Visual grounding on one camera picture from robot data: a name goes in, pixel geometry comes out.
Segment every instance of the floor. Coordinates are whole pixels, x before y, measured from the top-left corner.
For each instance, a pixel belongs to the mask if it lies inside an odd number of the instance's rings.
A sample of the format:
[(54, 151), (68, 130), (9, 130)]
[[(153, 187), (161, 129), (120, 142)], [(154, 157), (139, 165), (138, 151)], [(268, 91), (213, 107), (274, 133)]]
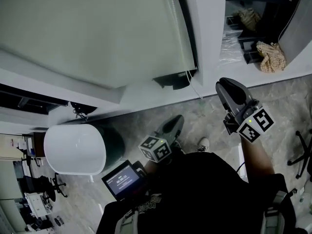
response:
[[(259, 86), (250, 91), (254, 98), (268, 106), (276, 121), (276, 125), (262, 137), (275, 172), (284, 175), (288, 190), (295, 187), (300, 190), (307, 180), (306, 172), (302, 178), (296, 179), (300, 164), (288, 167), (286, 163), (303, 152), (295, 131), (299, 130), (304, 137), (309, 137), (308, 130), (312, 128), (312, 76)], [(131, 162), (140, 160), (145, 164), (146, 159), (138, 149), (138, 144), (147, 134), (156, 130), (161, 122), (179, 114), (185, 118), (179, 138), (185, 152), (194, 152), (198, 141), (206, 136), (211, 143), (211, 152), (215, 152), (234, 169), (239, 167), (239, 136), (228, 135), (223, 125), (226, 112), (217, 96), (122, 115), (105, 120), (105, 123), (114, 126), (122, 135), (126, 144), (124, 159)], [(43, 166), (32, 167), (35, 176), (54, 175), (46, 160), (43, 160)], [(102, 209), (114, 200), (101, 181), (107, 172), (93, 177), (60, 175), (61, 180), (67, 184), (64, 191), (68, 198), (58, 196), (54, 204), (51, 217), (59, 215), (65, 222), (61, 227), (56, 226), (56, 233), (96, 232)], [(300, 193), (292, 197), (298, 216), (309, 208), (309, 200), (300, 203), (300, 198)]]

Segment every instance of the office chair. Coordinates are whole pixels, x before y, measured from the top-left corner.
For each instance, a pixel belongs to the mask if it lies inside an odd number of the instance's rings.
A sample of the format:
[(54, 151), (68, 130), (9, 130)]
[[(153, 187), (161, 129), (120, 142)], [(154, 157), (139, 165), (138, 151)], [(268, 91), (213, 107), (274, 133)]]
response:
[[(296, 135), (299, 136), (300, 138), (300, 141), (301, 141), (301, 144), (302, 144), (302, 147), (303, 147), (303, 150), (304, 150), (304, 154), (299, 157), (298, 159), (296, 159), (295, 161), (290, 161), (288, 160), (287, 161), (287, 165), (288, 166), (292, 166), (300, 161), (303, 160), (303, 165), (302, 165), (302, 168), (301, 168), (301, 172), (298, 172), (298, 174), (296, 175), (296, 179), (299, 179), (301, 178), (303, 172), (304, 172), (304, 169), (306, 168), (306, 165), (308, 163), (308, 160), (309, 158), (311, 157), (312, 155), (312, 152), (311, 152), (311, 149), (312, 149), (312, 137), (310, 139), (310, 143), (309, 143), (309, 146), (306, 145), (301, 133), (299, 131), (296, 132)], [(311, 162), (311, 158), (309, 160), (309, 163), (308, 163), (308, 166), (307, 166), (307, 171), (310, 175), (312, 175), (312, 162)]]
[(28, 153), (27, 153), (27, 150), (23, 150), (23, 149), (19, 149), (22, 153), (23, 153), (23, 155), (24, 155), (24, 158), (22, 158), (21, 160), (22, 161), (26, 161), (26, 163), (27, 163), (27, 165), (30, 167), (30, 163), (31, 163), (31, 160), (34, 160), (35, 161), (35, 163), (36, 163), (36, 165), (38, 166), (38, 167), (40, 167), (40, 165), (38, 165), (38, 162), (37, 162), (37, 159), (39, 159), (40, 160), (40, 158), (32, 158), (32, 157), (30, 157), (29, 155), (28, 155)]
[(44, 199), (51, 199), (53, 202), (56, 200), (55, 191), (62, 194), (64, 197), (68, 197), (60, 189), (60, 186), (66, 186), (66, 183), (58, 184), (57, 173), (55, 173), (55, 177), (52, 181), (54, 185), (45, 176), (41, 176), (39, 178), (24, 176), (19, 180), (19, 185), (21, 190), (25, 193), (46, 193), (47, 197), (44, 197)]

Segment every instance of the black device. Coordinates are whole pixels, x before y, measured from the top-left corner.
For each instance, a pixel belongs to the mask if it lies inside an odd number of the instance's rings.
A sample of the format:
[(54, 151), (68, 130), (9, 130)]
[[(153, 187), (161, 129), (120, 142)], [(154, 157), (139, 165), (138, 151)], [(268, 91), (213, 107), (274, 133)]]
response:
[(94, 112), (97, 108), (97, 107), (88, 106), (88, 105), (84, 105), (84, 104), (80, 104), (80, 103), (76, 103), (72, 101), (70, 102), (70, 104), (74, 108), (73, 113), (76, 114), (76, 118), (80, 116), (85, 121), (88, 120), (88, 114)]
[(145, 184), (144, 168), (140, 162), (125, 161), (102, 178), (104, 184), (117, 201), (134, 197)]
[(165, 86), (172, 86), (173, 90), (182, 89), (190, 85), (189, 80), (193, 78), (196, 71), (197, 69), (192, 69), (188, 72), (183, 71), (176, 74), (161, 76), (154, 78), (153, 80), (156, 81), (162, 88)]

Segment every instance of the cylindrical trash can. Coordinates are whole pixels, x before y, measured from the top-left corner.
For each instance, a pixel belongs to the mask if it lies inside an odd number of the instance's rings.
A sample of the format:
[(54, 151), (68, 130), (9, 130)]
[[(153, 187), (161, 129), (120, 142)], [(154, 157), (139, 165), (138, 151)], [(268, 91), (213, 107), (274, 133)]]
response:
[(57, 125), (44, 137), (44, 152), (59, 174), (97, 175), (124, 154), (124, 142), (114, 128), (103, 125)]

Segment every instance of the small screen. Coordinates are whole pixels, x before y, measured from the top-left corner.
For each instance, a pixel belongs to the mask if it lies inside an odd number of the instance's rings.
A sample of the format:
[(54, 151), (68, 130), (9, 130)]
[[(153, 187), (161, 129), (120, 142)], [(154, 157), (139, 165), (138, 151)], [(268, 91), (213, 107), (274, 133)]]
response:
[(116, 175), (111, 177), (106, 181), (111, 190), (117, 195), (132, 183), (137, 181), (139, 176), (135, 173), (135, 171), (128, 165)]

